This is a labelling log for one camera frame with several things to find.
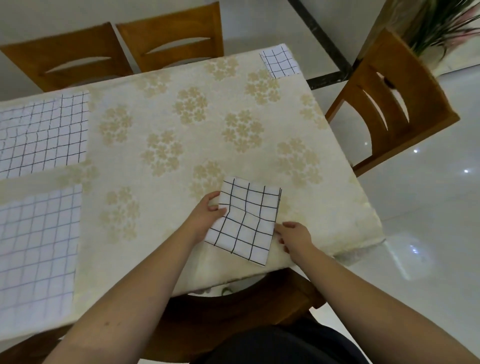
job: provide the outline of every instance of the checkered napkin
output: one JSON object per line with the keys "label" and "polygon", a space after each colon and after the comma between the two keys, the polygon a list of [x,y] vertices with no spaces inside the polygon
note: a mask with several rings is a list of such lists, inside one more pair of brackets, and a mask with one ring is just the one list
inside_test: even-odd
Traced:
{"label": "checkered napkin", "polygon": [[264,266],[282,189],[227,177],[218,200],[228,213],[208,230],[207,243]]}

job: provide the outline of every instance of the dining table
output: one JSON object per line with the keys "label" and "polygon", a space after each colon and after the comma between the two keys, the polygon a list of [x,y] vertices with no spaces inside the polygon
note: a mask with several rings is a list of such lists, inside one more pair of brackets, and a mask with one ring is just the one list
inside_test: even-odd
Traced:
{"label": "dining table", "polygon": [[[331,256],[355,254],[384,240],[381,222],[301,70],[278,69],[270,64],[269,51],[0,103],[0,214],[44,201],[50,208],[51,200],[58,198],[63,204],[65,197],[70,217],[64,239],[46,243],[52,248],[43,249],[40,240],[39,246],[28,241],[17,249],[17,231],[12,233],[14,246],[0,252],[4,276],[0,294],[16,294],[16,301],[8,305],[6,298],[0,300],[0,339],[76,321],[172,234],[205,194],[219,190],[227,176],[281,187],[277,222],[304,224],[313,244]],[[37,114],[40,126],[32,129]],[[35,134],[36,146],[44,133],[45,153],[37,148],[26,164],[24,146],[16,167],[14,143],[22,133]],[[60,146],[64,136],[66,149]],[[50,145],[52,138],[57,138],[56,144]],[[8,157],[9,143],[13,155]],[[2,167],[7,157],[10,164]],[[64,210],[60,206],[58,211],[57,220]],[[0,221],[2,231],[12,223],[8,219]],[[47,218],[42,221],[45,236]],[[56,236],[62,226],[52,223]],[[34,234],[32,229],[26,234]],[[2,235],[0,246],[5,239]],[[277,240],[274,236],[265,266],[205,242],[198,244],[173,295],[292,267]],[[66,248],[57,253],[60,243]],[[30,251],[38,249],[39,257],[26,262]],[[15,268],[13,255],[24,257]],[[62,259],[65,267],[54,277],[56,259]],[[45,262],[50,262],[50,274],[42,281],[48,284],[44,294],[37,295],[41,289],[37,275]],[[28,267],[36,267],[36,275],[23,282]],[[11,285],[13,269],[21,274]],[[51,292],[58,277],[61,287]],[[25,286],[32,287],[32,293],[21,300]],[[28,318],[19,318],[26,312]]]}

